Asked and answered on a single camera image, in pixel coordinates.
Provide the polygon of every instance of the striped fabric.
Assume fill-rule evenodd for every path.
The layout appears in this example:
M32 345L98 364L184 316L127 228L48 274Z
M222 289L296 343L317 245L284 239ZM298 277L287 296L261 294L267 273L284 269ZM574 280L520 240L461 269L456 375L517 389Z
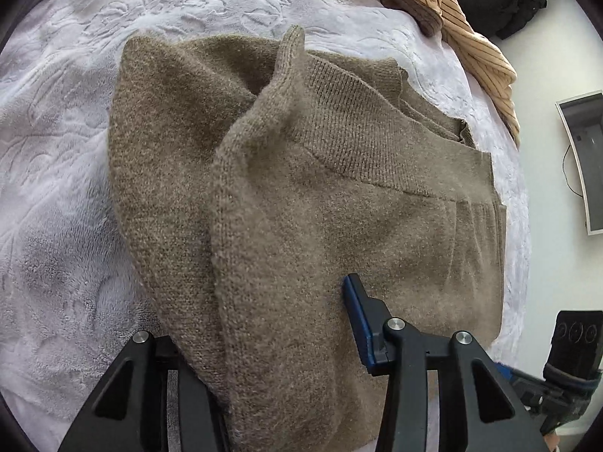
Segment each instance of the striped fabric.
M519 145L519 122L511 100L511 84L517 74L502 52L473 31L457 0L418 0L444 19L442 37L456 52L463 67L492 98L511 136Z

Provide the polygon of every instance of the metal bolt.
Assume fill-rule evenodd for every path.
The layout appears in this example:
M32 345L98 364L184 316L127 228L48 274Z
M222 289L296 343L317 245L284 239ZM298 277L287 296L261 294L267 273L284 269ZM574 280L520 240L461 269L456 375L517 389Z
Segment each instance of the metal bolt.
M404 323L403 319L400 319L400 318L391 318L391 319L388 320L387 325L392 330L403 330L404 327L406 326L406 323Z
M468 345L473 341L473 337L466 331L459 331L456 334L456 340L462 345Z
M143 344L149 340L149 333L147 331L137 331L132 337L132 340L137 344Z

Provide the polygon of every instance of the white floor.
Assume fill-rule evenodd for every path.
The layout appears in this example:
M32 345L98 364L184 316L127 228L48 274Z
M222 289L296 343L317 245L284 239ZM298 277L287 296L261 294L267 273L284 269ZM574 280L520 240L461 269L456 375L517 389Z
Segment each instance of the white floor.
M566 185L562 159L569 141L555 106L603 89L603 42L575 0L549 0L499 45L519 75L513 91L530 193L533 255L519 365L539 375L557 312L603 309L603 234L587 236L583 200ZM566 172L580 191L571 152ZM603 386L587 414L561 433L583 433L601 405Z

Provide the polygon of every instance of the folded sweater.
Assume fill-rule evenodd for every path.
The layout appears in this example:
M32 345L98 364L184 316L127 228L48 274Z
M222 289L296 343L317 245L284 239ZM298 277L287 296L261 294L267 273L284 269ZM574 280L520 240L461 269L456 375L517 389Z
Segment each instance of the folded sweater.
M492 98L513 140L519 145L519 122L511 100L511 84L517 73L502 52L468 24L457 0L417 0L444 20L442 37L456 52L463 68L474 75Z
M386 378L363 368L341 300L422 331L502 314L505 208L466 123L394 60L215 36L125 45L112 198L162 322L227 414L234 451L349 452L379 432Z

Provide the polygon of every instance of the monitor screen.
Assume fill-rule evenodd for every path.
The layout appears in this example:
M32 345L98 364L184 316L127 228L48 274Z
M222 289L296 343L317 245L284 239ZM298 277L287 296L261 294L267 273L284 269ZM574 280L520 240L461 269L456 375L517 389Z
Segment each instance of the monitor screen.
M557 103L577 155L589 234L603 232L603 93Z

